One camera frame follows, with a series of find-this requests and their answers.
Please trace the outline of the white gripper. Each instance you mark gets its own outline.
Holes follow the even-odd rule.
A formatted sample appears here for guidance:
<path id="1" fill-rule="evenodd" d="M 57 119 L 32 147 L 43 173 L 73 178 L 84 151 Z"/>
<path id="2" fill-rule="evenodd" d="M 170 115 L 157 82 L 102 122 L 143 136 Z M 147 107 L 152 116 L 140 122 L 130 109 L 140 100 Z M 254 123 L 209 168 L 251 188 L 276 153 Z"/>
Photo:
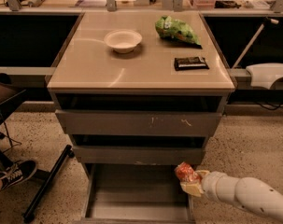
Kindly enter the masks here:
<path id="1" fill-rule="evenodd" d="M 196 173 L 203 177 L 202 186 L 198 182 L 181 182 L 183 191 L 194 197 L 201 197 L 204 194 L 209 200 L 218 203 L 239 204 L 235 197 L 235 187 L 239 178 L 221 172 L 210 173 L 208 170 L 197 170 Z"/>

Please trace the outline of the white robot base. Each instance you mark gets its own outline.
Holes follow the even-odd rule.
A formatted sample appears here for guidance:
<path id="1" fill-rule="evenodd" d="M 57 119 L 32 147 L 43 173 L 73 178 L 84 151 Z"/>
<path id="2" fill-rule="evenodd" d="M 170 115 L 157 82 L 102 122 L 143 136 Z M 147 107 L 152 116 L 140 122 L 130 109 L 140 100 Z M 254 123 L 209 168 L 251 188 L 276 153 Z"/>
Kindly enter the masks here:
<path id="1" fill-rule="evenodd" d="M 252 87 L 270 90 L 276 81 L 283 78 L 283 63 L 259 63 L 246 67 L 251 76 Z"/>

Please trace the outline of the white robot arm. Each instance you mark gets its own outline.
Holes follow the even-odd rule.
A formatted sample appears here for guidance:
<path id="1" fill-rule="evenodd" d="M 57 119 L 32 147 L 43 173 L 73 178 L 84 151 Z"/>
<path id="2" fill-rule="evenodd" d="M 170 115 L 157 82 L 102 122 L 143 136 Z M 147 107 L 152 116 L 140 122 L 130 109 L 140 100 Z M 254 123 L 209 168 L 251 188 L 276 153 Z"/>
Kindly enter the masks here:
<path id="1" fill-rule="evenodd" d="M 227 203 L 283 224 L 283 195 L 260 179 L 208 171 L 181 173 L 177 177 L 181 188 L 191 196 L 206 196 L 210 201 Z"/>

